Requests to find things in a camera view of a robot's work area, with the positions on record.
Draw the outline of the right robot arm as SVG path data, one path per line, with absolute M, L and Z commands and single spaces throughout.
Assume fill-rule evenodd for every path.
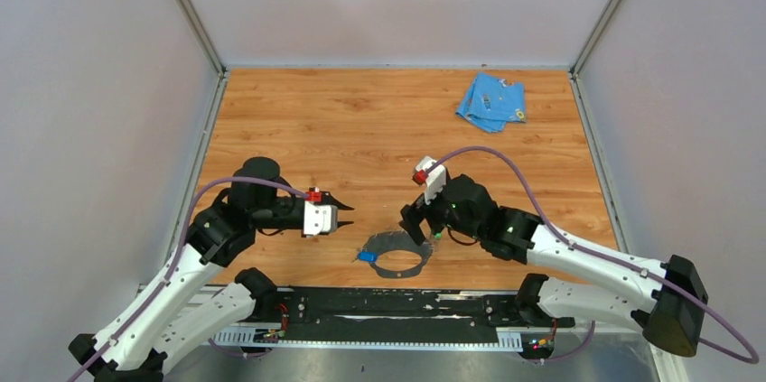
M 420 170 L 423 186 L 401 210 L 401 224 L 416 244 L 432 235 L 457 232 L 473 238 L 492 256 L 573 275 L 567 284 L 529 274 L 518 289 L 516 313 L 527 325 L 544 319 L 587 318 L 640 333 L 651 345 L 691 358 L 697 354 L 708 295 L 694 263 L 673 255 L 666 261 L 634 256 L 580 238 L 540 213 L 499 205 L 465 174 L 443 168 Z

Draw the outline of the key with blue tag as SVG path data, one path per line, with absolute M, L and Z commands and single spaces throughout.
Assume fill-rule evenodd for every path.
M 355 259 L 364 263 L 375 264 L 378 261 L 378 254 L 369 251 L 360 251 Z

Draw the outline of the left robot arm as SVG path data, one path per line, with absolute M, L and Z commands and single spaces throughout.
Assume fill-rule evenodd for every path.
M 136 298 L 96 333 L 81 333 L 69 345 L 79 363 L 75 381 L 89 373 L 97 381 L 162 381 L 180 361 L 230 324 L 250 317 L 267 321 L 276 312 L 276 285 L 249 268 L 220 295 L 182 314 L 210 279 L 251 247 L 266 228 L 297 230 L 304 238 L 329 235 L 345 226 L 339 218 L 348 205 L 329 192 L 300 191 L 281 175 L 279 164 L 264 156 L 247 159 L 222 185 L 211 205 L 188 211 L 176 249 Z

